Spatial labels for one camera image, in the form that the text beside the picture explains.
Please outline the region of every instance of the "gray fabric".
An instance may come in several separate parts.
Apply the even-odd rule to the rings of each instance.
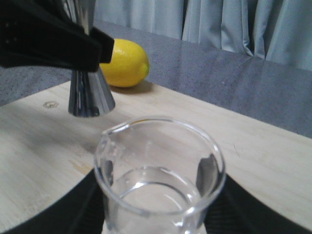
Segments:
[[[312,70],[312,0],[97,0],[96,19]]]

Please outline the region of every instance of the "water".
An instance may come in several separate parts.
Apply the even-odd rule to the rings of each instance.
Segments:
[[[142,167],[117,179],[112,190],[133,207],[152,212],[138,215],[120,207],[110,199],[109,223],[118,234],[191,234],[196,229],[199,214],[155,215],[178,212],[192,207],[201,196],[196,186],[186,178],[162,167]]]

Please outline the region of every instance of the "wooden cutting board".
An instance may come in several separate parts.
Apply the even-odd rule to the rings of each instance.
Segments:
[[[143,82],[113,89],[97,118],[67,113],[70,83],[0,107],[0,232],[60,199],[93,167],[102,130],[132,117],[187,120],[218,142],[227,172],[256,198],[312,230],[312,139]]]

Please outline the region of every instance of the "light wood surface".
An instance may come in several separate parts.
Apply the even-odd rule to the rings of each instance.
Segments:
[[[178,117],[206,130],[223,151],[233,179],[312,230],[312,139],[148,82],[113,89],[117,106],[111,113],[76,118],[67,113],[69,86],[0,107],[0,232],[79,183],[93,167],[102,130],[146,115]]]

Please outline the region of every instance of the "yellow lemon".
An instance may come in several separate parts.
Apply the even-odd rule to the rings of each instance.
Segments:
[[[116,87],[132,87],[149,73],[150,64],[144,49],[133,41],[115,39],[110,63],[100,63],[108,84]]]

